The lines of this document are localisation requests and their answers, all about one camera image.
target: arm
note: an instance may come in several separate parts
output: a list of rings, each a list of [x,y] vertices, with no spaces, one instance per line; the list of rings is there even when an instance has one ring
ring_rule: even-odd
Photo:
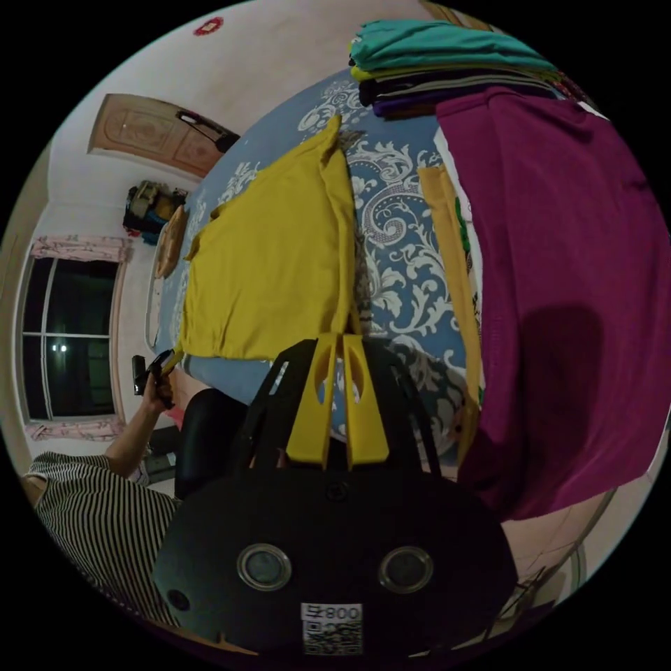
[[[44,494],[46,483],[34,475],[24,475],[20,482],[23,493],[28,497],[30,505],[35,508]]]
[[[171,397],[167,378],[161,381],[160,391],[162,396]],[[140,408],[105,452],[112,472],[121,477],[133,475],[145,455],[156,422],[165,409],[157,393],[154,376],[150,373]]]

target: mustard garment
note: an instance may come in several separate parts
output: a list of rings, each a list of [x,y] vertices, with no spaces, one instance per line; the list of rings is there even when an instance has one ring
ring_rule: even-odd
[[[355,214],[339,129],[335,116],[196,235],[180,332],[187,354],[275,359],[305,338],[345,332]]]
[[[456,192],[445,166],[418,168],[438,248],[445,266],[447,288],[454,306],[454,316],[466,350],[466,401],[457,448],[457,466],[463,463],[475,438],[479,419],[479,382],[482,368],[480,338],[473,310],[473,298],[466,267],[466,255],[461,242],[461,230],[456,214]]]
[[[389,68],[386,70],[362,70],[359,66],[355,65],[350,70],[352,77],[356,79],[357,82],[363,82],[367,79],[382,79],[384,77],[396,77],[398,75],[407,75],[417,72],[429,72],[433,70],[463,70],[465,68],[484,68],[488,70],[501,70],[501,69],[515,69],[520,72],[524,72],[530,75],[535,75],[539,79],[546,82],[558,82],[561,79],[561,75],[556,72],[551,72],[549,70],[540,70],[535,68],[512,68],[511,66],[495,65],[495,64],[469,64],[469,63],[458,63],[458,64],[445,64],[445,65],[422,65],[422,66],[413,66],[407,68]]]

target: label sticker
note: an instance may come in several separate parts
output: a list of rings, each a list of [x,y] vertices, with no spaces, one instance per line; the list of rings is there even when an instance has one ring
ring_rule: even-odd
[[[203,25],[200,28],[196,28],[196,30],[194,30],[194,35],[196,37],[202,37],[203,35],[211,35],[212,33],[217,32],[217,30],[219,30],[219,28],[221,28],[223,25],[224,20],[220,16],[215,16],[209,21],[203,23]]]
[[[301,603],[301,620],[306,655],[363,654],[360,603]]]

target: person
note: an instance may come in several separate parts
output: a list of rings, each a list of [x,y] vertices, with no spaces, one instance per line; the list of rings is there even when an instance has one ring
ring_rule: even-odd
[[[180,628],[152,581],[161,542],[180,502],[225,473],[247,406],[204,389],[185,411],[176,452],[175,496],[132,482],[158,418],[172,399],[167,378],[150,374],[138,411],[104,454],[40,454],[21,479],[52,541],[99,592],[130,615],[191,640],[255,654]],[[286,465],[280,450],[278,467]]]

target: blue patterned bedsheet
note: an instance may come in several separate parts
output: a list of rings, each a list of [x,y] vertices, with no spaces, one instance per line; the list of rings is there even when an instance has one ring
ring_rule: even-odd
[[[189,197],[186,255],[220,203],[245,191],[257,172],[342,115],[342,142],[352,177],[358,224],[356,300],[362,326],[405,359],[432,419],[443,466],[456,464],[453,425],[466,386],[466,356],[449,299],[431,214],[417,168],[442,163],[433,144],[434,117],[385,122],[359,103],[349,70],[283,103],[223,156]],[[180,261],[163,285],[153,350],[177,342],[189,264]],[[268,361],[187,357],[196,379],[250,403]],[[333,430],[345,433],[342,368],[333,402]]]

